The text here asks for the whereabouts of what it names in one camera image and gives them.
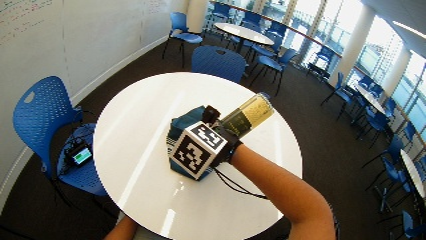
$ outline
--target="table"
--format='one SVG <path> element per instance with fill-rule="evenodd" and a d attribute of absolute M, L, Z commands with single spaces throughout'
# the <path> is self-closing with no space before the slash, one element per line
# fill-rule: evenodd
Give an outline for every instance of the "table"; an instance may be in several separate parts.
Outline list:
<path fill-rule="evenodd" d="M 415 186 L 415 190 L 419 196 L 421 197 L 421 199 L 424 199 L 426 195 L 424 195 L 424 187 L 423 187 L 423 182 L 420 180 L 420 175 L 417 174 L 416 168 L 413 166 L 413 163 L 408 154 L 401 149 L 400 149 L 400 157 L 401 157 L 404 169 L 407 170 L 405 172 L 408 173 L 408 177 Z"/>
<path fill-rule="evenodd" d="M 330 73 L 319 68 L 315 64 L 308 63 L 307 64 L 307 72 L 306 72 L 306 76 L 310 72 L 315 72 L 319 75 L 319 81 L 323 82 L 324 79 L 330 78 Z"/>
<path fill-rule="evenodd" d="M 363 87 L 355 85 L 355 90 L 360 93 L 362 97 L 367 100 L 368 104 L 380 112 L 384 114 L 384 109 L 380 105 L 380 103 L 376 101 L 376 98 L 371 94 L 368 90 L 366 90 Z"/>
<path fill-rule="evenodd" d="M 238 42 L 236 45 L 236 53 L 240 53 L 242 45 L 243 45 L 243 40 L 248 40 L 251 42 L 263 44 L 263 45 L 272 45 L 274 42 L 260 33 L 252 31 L 251 29 L 247 29 L 242 26 L 238 26 L 231 23 L 214 23 L 214 26 L 224 31 L 226 33 L 236 36 L 240 38 L 240 41 Z"/>
<path fill-rule="evenodd" d="M 270 201 L 232 191 L 214 173 L 196 182 L 169 167 L 170 119 L 200 105 L 211 105 L 223 117 L 252 95 L 222 78 L 167 73 L 127 86 L 101 113 L 93 154 L 102 185 L 123 213 L 163 237 L 239 240 L 282 217 Z M 298 143 L 278 112 L 240 140 L 302 177 Z M 218 169 L 250 192 L 260 193 L 231 165 Z"/>
<path fill-rule="evenodd" d="M 362 98 L 367 101 L 367 103 L 375 108 L 376 111 L 384 114 L 384 109 L 380 105 L 380 103 L 376 101 L 376 98 L 371 94 L 368 90 L 366 90 L 362 86 L 355 85 L 354 90 L 359 92 Z M 362 116 L 362 111 L 358 112 L 356 116 L 352 118 L 351 124 L 355 124 Z"/>

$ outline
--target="pillar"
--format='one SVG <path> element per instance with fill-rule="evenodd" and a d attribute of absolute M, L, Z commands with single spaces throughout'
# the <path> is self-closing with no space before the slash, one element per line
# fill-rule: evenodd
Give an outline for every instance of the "pillar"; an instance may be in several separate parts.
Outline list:
<path fill-rule="evenodd" d="M 186 13 L 186 26 L 188 32 L 200 33 L 203 19 L 207 12 L 208 0 L 188 1 Z"/>
<path fill-rule="evenodd" d="M 380 84 L 387 96 L 391 96 L 391 94 L 395 91 L 401 75 L 404 73 L 404 69 L 407 68 L 409 58 L 411 58 L 411 53 L 405 49 L 405 47 L 401 45 L 395 64 L 391 70 L 388 71 L 388 73 L 386 74 Z"/>
<path fill-rule="evenodd" d="M 331 74 L 328 83 L 335 86 L 336 83 L 336 73 L 342 72 L 344 78 L 347 77 L 358 59 L 359 52 L 362 50 L 370 28 L 372 25 L 372 20 L 375 16 L 375 11 L 371 7 L 363 5 L 360 9 L 360 14 L 355 28 L 351 32 L 347 45 L 344 47 L 340 61 L 336 65 L 335 71 Z"/>

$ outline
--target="dark carpet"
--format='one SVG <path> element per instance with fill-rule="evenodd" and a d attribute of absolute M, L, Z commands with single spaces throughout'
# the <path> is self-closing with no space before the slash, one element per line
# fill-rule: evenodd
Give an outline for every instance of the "dark carpet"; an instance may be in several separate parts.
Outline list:
<path fill-rule="evenodd" d="M 224 47 L 226 41 L 220 42 L 216 36 L 207 35 L 203 44 Z M 82 109 L 95 114 L 85 116 L 85 121 L 95 122 L 109 100 L 133 82 L 155 74 L 190 71 L 190 53 L 195 47 L 196 45 L 186 44 L 184 68 L 180 67 L 176 41 L 170 42 L 165 59 L 161 59 L 163 49 L 161 44 L 133 61 L 78 104 Z M 247 67 L 247 72 L 251 71 L 252 65 Z M 250 76 L 242 79 L 242 86 L 248 85 L 258 70 L 259 68 L 255 68 Z M 332 206 L 339 221 L 340 239 L 388 239 L 388 229 L 400 222 L 400 219 L 393 218 L 375 224 L 380 219 L 400 214 L 400 210 L 404 209 L 415 216 L 413 220 L 417 222 L 411 196 L 391 213 L 379 213 L 375 192 L 363 190 L 383 167 L 379 161 L 364 169 L 360 169 L 360 166 L 387 147 L 388 141 L 382 134 L 368 149 L 371 136 L 367 135 L 363 140 L 355 139 L 359 127 L 350 125 L 350 115 L 343 114 L 335 121 L 340 100 L 334 97 L 319 107 L 331 89 L 326 83 L 319 83 L 314 76 L 304 74 L 303 70 L 287 67 L 278 96 L 270 100 L 287 121 L 299 143 L 303 180 L 318 189 Z M 271 83 L 271 80 L 272 74 L 267 73 L 264 77 L 256 79 L 251 90 L 272 95 L 276 82 Z M 61 141 L 57 142 L 51 146 L 54 151 L 58 151 L 61 145 Z M 59 186 L 74 205 L 71 207 L 54 193 L 49 181 L 39 172 L 39 160 L 33 156 L 15 181 L 2 210 L 0 239 L 101 239 L 105 236 L 115 224 L 118 214 L 118 208 L 109 197 L 94 198 L 63 184 Z M 401 194 L 403 190 L 391 196 L 389 201 L 395 201 Z M 251 239 L 283 239 L 282 236 L 287 231 L 288 223 L 282 219 Z M 393 229 L 396 236 L 400 231 L 400 227 Z"/>

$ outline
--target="small device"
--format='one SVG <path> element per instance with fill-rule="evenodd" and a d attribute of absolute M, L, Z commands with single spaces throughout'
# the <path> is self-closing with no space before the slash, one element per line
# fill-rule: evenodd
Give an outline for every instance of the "small device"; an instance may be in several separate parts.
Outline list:
<path fill-rule="evenodd" d="M 171 161 L 183 170 L 176 172 L 198 180 L 214 158 L 222 154 L 226 143 L 204 123 L 196 122 L 186 127 L 169 153 Z"/>
<path fill-rule="evenodd" d="M 66 151 L 67 163 L 81 167 L 91 158 L 90 146 L 85 141 L 74 144 Z"/>

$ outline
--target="cable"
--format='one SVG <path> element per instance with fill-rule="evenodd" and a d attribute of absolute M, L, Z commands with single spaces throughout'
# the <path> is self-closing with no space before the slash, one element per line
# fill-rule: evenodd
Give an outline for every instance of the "cable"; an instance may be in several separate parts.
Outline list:
<path fill-rule="evenodd" d="M 262 198 L 262 199 L 266 199 L 267 200 L 267 197 L 264 195 L 259 195 L 259 194 L 255 194 L 255 193 L 251 193 L 248 190 L 246 190 L 238 183 L 235 183 L 219 170 L 216 170 L 216 168 L 212 168 L 218 178 L 222 180 L 222 182 L 226 184 L 226 186 L 232 189 L 234 191 L 239 192 L 239 193 L 243 193 L 243 194 L 247 194 L 247 195 L 251 195 L 254 197 L 258 197 L 258 198 Z M 239 189 L 234 188 L 226 181 L 224 179 L 231 182 Z"/>

